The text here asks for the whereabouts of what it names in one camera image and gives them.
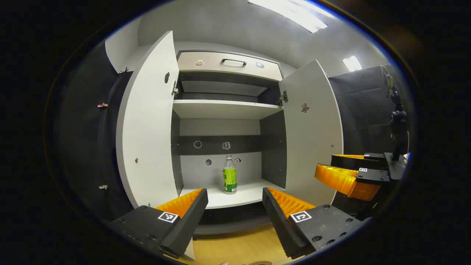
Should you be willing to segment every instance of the green bottle label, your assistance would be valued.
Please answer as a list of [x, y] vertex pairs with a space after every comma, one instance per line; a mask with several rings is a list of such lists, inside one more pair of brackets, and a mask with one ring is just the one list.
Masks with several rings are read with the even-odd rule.
[[224, 176], [224, 191], [235, 192], [237, 191], [237, 169], [222, 169]]

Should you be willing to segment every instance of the wooden floor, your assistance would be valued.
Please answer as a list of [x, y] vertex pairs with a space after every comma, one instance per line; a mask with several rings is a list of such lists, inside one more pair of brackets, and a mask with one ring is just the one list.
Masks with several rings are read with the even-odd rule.
[[196, 261], [180, 257], [189, 265], [249, 265], [256, 261], [270, 261], [281, 265], [293, 261], [286, 257], [272, 224], [250, 231], [226, 235], [205, 236], [193, 241]]

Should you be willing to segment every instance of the black handle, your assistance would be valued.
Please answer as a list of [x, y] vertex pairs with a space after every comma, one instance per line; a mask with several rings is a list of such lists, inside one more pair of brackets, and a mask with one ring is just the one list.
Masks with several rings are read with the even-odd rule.
[[246, 65], [247, 63], [244, 62], [244, 61], [239, 61], [239, 60], [234, 60], [234, 59], [223, 59], [221, 62], [225, 62], [225, 61], [236, 61], [236, 62], [241, 62], [241, 63], [244, 63], [244, 65]]

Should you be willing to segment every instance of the white shelf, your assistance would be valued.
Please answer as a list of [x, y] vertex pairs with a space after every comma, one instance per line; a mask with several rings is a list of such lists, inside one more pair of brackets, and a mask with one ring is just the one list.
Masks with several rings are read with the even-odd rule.
[[284, 191], [283, 188], [276, 186], [271, 182], [259, 179], [250, 183], [238, 184], [237, 192], [235, 194], [226, 194], [224, 193], [223, 187], [214, 184], [206, 187], [184, 186], [180, 196], [200, 188], [206, 188], [208, 191], [208, 205], [206, 206], [206, 209], [227, 208], [262, 201], [263, 187], [271, 187]]
[[173, 110], [180, 119], [260, 120], [283, 110], [283, 107], [229, 100], [176, 99]]

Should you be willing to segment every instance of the open cabinet door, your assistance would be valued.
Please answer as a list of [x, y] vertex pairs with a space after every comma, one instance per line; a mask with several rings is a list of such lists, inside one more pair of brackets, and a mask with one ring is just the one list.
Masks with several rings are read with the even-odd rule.
[[331, 203], [335, 190], [314, 178], [317, 163], [330, 165], [343, 154], [343, 133], [337, 100], [317, 60], [279, 82], [286, 91], [286, 193], [314, 205]]
[[124, 92], [116, 126], [116, 156], [134, 208], [178, 197], [171, 159], [174, 83], [179, 68], [168, 31], [147, 51]]

